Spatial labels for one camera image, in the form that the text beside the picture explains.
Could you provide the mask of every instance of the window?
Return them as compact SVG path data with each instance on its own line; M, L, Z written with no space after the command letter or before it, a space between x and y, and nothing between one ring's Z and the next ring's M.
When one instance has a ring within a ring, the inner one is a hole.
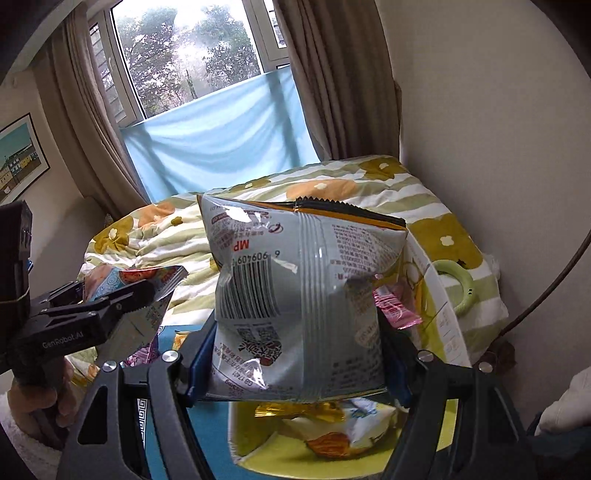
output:
M270 0L122 0L90 25L120 127L289 63Z

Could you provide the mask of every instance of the barcode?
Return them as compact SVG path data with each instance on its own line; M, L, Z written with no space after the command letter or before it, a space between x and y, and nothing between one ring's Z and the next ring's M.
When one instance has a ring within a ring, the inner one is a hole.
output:
M233 264L232 276L218 294L222 318L265 319L279 315L270 258Z

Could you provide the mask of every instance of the brown curtain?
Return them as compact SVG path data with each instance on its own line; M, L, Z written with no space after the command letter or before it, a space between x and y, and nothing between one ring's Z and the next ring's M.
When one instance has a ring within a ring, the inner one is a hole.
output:
M398 157L397 92L374 0L273 0L321 160Z
M80 4L43 45L33 62L47 122L84 197L120 218L146 205L147 195L105 106L86 4Z

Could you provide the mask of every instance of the silver screw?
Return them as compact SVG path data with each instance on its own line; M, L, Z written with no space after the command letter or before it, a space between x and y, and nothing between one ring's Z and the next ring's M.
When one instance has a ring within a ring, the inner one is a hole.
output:
M478 370L480 370L484 374L491 374L492 365L489 362L480 362L478 364Z
M433 362L433 359L435 358L435 356L429 350L421 350L417 356L421 362L425 362L426 364Z
M176 350L168 350L162 354L162 360L165 362L174 362L178 358L178 352Z
M112 372L115 368L117 368L117 362L114 360L107 360L103 364L103 372Z

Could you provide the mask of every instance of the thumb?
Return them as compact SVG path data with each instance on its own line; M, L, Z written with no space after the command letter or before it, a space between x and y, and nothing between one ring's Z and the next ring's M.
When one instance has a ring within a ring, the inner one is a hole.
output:
M8 391L8 405L13 413L31 413L41 408L49 408L57 401L53 388L18 385L13 383Z

